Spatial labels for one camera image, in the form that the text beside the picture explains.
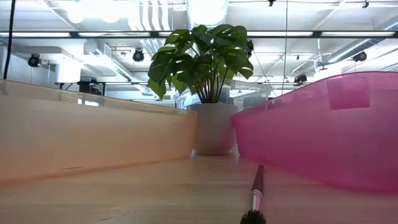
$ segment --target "ceiling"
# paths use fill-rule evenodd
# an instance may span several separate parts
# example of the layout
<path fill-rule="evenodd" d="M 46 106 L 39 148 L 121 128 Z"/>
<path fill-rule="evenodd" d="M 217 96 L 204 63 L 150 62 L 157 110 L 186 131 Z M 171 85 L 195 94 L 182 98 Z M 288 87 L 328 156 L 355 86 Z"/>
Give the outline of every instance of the ceiling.
<path fill-rule="evenodd" d="M 185 1 L 167 2 L 170 28 L 186 29 L 188 25 Z M 73 24 L 68 21 L 67 12 L 67 8 L 73 3 L 71 0 L 18 0 L 14 30 L 131 30 L 128 21 L 132 16 L 132 9 L 128 0 L 115 0 L 113 7 L 109 8 L 110 11 L 117 11 L 120 16 L 115 23 L 107 23 L 102 18 L 92 17 L 79 24 Z M 364 1 L 355 0 L 278 0 L 273 7 L 268 7 L 267 1 L 230 0 L 225 23 L 242 25 L 247 30 L 286 30 L 286 28 L 288 30 L 377 30 L 381 24 L 398 15 L 398 1 L 372 0 L 366 9 L 362 9 L 363 3 Z M 0 30 L 8 30 L 10 5 L 11 1 L 0 0 Z M 151 4 L 149 8 L 149 18 L 151 18 Z M 197 10 L 198 13 L 206 15 L 208 8 Z M 142 81 L 148 79 L 146 72 L 150 65 L 149 55 L 146 54 L 143 62 L 132 60 L 135 48 L 144 47 L 142 41 L 138 39 L 98 39 L 97 41 L 100 44 L 108 44 L 113 50 L 113 59 L 129 70 L 134 78 Z M 254 75 L 248 81 L 281 82 L 284 74 L 291 74 L 289 75 L 291 79 L 298 74 L 296 71 L 300 65 L 303 69 L 299 71 L 305 72 L 311 81 L 341 72 L 398 70 L 398 66 L 395 65 L 397 61 L 394 61 L 394 58 L 397 58 L 398 39 L 388 39 L 366 49 L 368 59 L 365 62 L 354 63 L 344 60 L 329 65 L 328 70 L 319 70 L 314 64 L 314 61 L 320 60 L 317 55 L 332 54 L 353 41 L 356 39 L 253 39 L 255 53 L 250 61 L 254 65 Z M 57 46 L 78 58 L 83 54 L 81 39 L 16 40 L 15 43 L 21 46 Z M 106 78 L 106 75 L 90 69 L 83 71 L 82 75 Z"/>

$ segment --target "paintbrush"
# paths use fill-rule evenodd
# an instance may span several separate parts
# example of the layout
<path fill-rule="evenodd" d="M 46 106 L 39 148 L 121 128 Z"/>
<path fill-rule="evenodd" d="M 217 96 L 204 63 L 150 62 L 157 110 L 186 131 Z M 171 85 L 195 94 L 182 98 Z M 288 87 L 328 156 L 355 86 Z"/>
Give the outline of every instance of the paintbrush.
<path fill-rule="evenodd" d="M 266 218 L 261 213 L 264 189 L 264 166 L 259 165 L 253 188 L 251 189 L 251 209 L 241 219 L 241 224 L 265 224 Z"/>

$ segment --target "desk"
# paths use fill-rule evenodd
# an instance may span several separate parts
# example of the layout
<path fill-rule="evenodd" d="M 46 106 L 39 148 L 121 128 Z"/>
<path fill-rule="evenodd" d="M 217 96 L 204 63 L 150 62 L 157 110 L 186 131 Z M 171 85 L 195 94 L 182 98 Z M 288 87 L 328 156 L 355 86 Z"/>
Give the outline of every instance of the desk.
<path fill-rule="evenodd" d="M 257 164 L 190 159 L 0 187 L 0 223 L 239 223 Z M 269 224 L 398 223 L 398 196 L 327 187 L 266 166 Z"/>

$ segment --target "white ceiling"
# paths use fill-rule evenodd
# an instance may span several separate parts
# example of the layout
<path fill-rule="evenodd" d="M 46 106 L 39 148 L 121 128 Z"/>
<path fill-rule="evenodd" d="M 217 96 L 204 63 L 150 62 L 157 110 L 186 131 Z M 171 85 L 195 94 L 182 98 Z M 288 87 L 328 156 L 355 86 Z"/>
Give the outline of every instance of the white ceiling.
<path fill-rule="evenodd" d="M 44 3 L 36 0 L 18 0 L 14 30 L 73 30 L 62 21 L 67 20 L 64 10 L 69 0 L 46 1 L 58 13 L 54 14 Z M 248 30 L 285 30 L 286 18 L 288 30 L 374 30 L 394 16 L 398 15 L 398 1 L 372 0 L 367 9 L 362 9 L 362 0 L 289 0 L 288 3 L 278 0 L 274 7 L 268 7 L 267 1 L 230 0 L 226 23 L 245 26 Z M 100 18 L 85 19 L 80 24 L 73 24 L 79 30 L 130 30 L 128 17 L 132 14 L 128 0 L 114 1 L 115 10 L 121 18 L 112 24 Z M 169 25 L 172 29 L 187 28 L 184 0 L 168 0 Z M 0 30 L 8 29 L 9 9 L 11 1 L 0 0 Z M 267 79 L 280 82 L 283 74 L 289 74 L 293 69 L 306 62 L 317 53 L 330 54 L 343 48 L 355 39 L 321 39 L 320 49 L 317 39 L 254 39 L 255 54 L 250 59 L 254 65 L 254 76 L 250 82 L 263 82 Z M 16 40 L 17 44 L 30 46 L 59 46 L 65 50 L 76 49 L 82 40 Z M 128 70 L 135 72 L 137 78 L 146 80 L 150 65 L 149 56 L 143 62 L 131 59 L 136 47 L 142 47 L 136 39 L 101 39 L 98 42 L 107 43 L 115 51 L 113 57 L 119 60 Z M 357 70 L 382 70 L 396 62 L 389 58 L 397 58 L 394 49 L 398 48 L 398 39 L 389 39 L 366 50 L 368 60 L 357 63 Z M 339 63 L 339 69 L 353 72 L 354 62 Z M 314 69 L 306 71 L 313 75 Z"/>

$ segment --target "paintbrush bristles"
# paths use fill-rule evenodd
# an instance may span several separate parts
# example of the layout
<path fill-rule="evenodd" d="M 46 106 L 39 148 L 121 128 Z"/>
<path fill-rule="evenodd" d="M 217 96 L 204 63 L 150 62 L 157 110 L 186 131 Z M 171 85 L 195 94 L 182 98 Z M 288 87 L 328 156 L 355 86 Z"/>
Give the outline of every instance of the paintbrush bristles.
<path fill-rule="evenodd" d="M 242 219 L 241 224 L 266 224 L 266 218 L 262 215 L 260 211 L 249 210 L 247 211 Z"/>

